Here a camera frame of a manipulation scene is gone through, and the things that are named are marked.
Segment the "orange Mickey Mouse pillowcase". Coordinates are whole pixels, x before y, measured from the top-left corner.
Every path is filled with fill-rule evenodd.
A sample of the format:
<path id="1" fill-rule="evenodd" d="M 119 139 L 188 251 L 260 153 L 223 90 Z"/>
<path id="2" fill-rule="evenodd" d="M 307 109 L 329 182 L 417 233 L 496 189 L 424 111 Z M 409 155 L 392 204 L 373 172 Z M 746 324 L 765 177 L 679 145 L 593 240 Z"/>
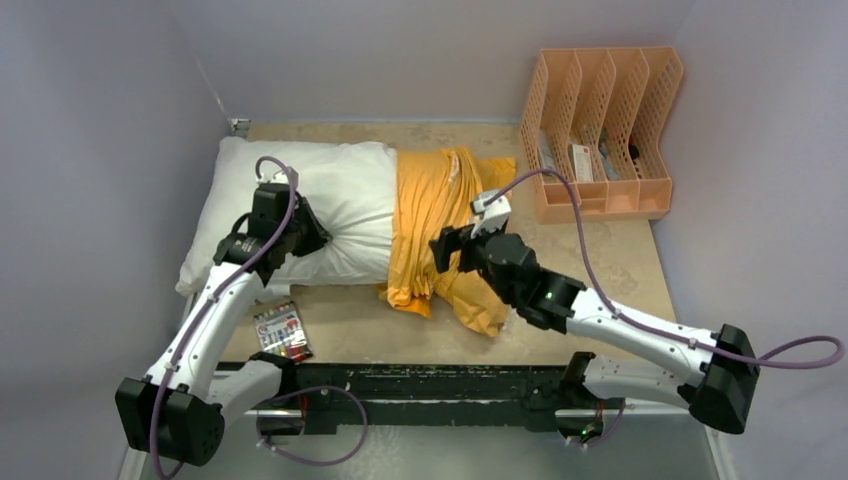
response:
<path id="1" fill-rule="evenodd" d="M 454 257 L 437 271 L 429 246 L 445 227 L 471 219 L 470 202 L 516 177 L 512 157 L 477 158 L 467 147 L 397 152 L 396 201 L 387 282 L 380 297 L 393 309 L 431 316 L 431 298 L 445 300 L 466 328 L 496 337 L 508 307 L 475 273 L 461 273 Z"/>

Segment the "white pillow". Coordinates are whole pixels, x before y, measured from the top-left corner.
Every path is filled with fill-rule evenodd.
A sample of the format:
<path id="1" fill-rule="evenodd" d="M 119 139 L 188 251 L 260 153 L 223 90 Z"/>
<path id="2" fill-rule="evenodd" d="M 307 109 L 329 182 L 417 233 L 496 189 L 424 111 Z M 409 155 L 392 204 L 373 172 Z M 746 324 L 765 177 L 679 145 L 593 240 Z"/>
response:
<path id="1" fill-rule="evenodd" d="M 257 161 L 265 156 L 278 163 Z M 355 144 L 247 141 L 219 143 L 213 184 L 175 285 L 183 296 L 206 283 L 217 244 L 247 212 L 263 170 L 285 164 L 299 174 L 304 196 L 332 240 L 305 257 L 286 258 L 262 295 L 285 296 L 293 286 L 376 285 L 386 281 L 396 201 L 397 153 L 381 142 Z"/>

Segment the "peach plastic file organizer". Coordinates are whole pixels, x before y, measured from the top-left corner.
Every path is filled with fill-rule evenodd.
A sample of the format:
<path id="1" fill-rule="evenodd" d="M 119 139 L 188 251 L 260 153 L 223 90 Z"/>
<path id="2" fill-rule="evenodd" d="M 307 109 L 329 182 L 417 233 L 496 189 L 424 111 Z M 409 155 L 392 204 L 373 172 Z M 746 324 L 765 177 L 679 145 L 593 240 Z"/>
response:
<path id="1" fill-rule="evenodd" d="M 530 169 L 546 132 L 557 182 L 532 180 L 541 224 L 658 220 L 671 208 L 672 178 L 659 144 L 684 74 L 670 46 L 539 51 L 520 122 Z M 590 149 L 595 181 L 575 180 L 570 144 Z"/>

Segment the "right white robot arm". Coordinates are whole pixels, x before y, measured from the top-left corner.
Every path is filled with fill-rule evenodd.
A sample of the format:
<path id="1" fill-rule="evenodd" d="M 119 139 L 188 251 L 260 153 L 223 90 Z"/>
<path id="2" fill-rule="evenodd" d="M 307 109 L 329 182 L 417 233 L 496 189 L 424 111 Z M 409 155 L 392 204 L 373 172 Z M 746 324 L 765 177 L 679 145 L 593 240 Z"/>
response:
<path id="1" fill-rule="evenodd" d="M 746 332 L 672 323 L 603 299 L 583 282 L 542 267 L 535 251 L 513 233 L 472 234 L 445 227 L 430 241 L 438 272 L 457 258 L 462 273 L 478 274 L 528 324 L 613 345 L 638 356 L 614 366 L 600 356 L 576 355 L 561 392 L 576 407 L 596 398 L 631 397 L 686 409 L 715 430 L 744 432 L 760 376 Z"/>

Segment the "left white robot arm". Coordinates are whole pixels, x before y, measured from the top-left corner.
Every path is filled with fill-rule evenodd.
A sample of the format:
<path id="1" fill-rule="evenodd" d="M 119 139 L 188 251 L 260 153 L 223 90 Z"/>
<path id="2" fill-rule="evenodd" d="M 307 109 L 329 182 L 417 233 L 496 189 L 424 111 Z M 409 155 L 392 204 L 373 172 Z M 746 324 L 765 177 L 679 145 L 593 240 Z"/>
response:
<path id="1" fill-rule="evenodd" d="M 203 466 L 226 428 L 266 401 L 284 409 L 297 399 L 294 364 L 257 352 L 223 379 L 214 374 L 248 306 L 289 256 L 329 242 L 305 197 L 263 183 L 252 207 L 218 243 L 197 304 L 166 351 L 139 379 L 125 378 L 115 403 L 130 448 Z"/>

